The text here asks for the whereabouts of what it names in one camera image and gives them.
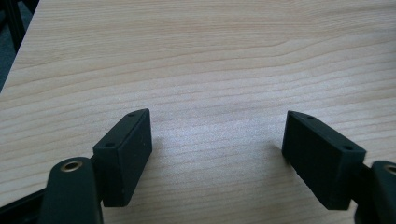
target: tabletop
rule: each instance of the tabletop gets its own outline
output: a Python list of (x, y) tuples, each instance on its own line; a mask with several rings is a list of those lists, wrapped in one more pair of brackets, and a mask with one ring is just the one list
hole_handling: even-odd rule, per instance
[(153, 152), (105, 223), (353, 223), (281, 155), (288, 110), (396, 162), (396, 2), (41, 0), (0, 94), (0, 205), (149, 108)]

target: dark floor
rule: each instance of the dark floor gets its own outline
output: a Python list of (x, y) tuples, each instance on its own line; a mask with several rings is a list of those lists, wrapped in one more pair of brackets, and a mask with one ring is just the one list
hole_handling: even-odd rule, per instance
[[(23, 2), (19, 2), (23, 25), (25, 29), (29, 26), (32, 19), (32, 13), (27, 9)], [(0, 21), (4, 19), (4, 11), (0, 11)], [(6, 25), (0, 31), (0, 91), (3, 89), (6, 82), (9, 69), (15, 59), (14, 45), (12, 44), (11, 33)]]

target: wood grain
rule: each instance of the wood grain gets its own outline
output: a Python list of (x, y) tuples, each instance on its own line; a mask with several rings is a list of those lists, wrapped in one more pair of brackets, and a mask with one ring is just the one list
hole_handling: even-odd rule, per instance
[(396, 162), (394, 1), (41, 0), (0, 95), (0, 205), (149, 108), (154, 149), (106, 223), (353, 223), (280, 154), (312, 114)]

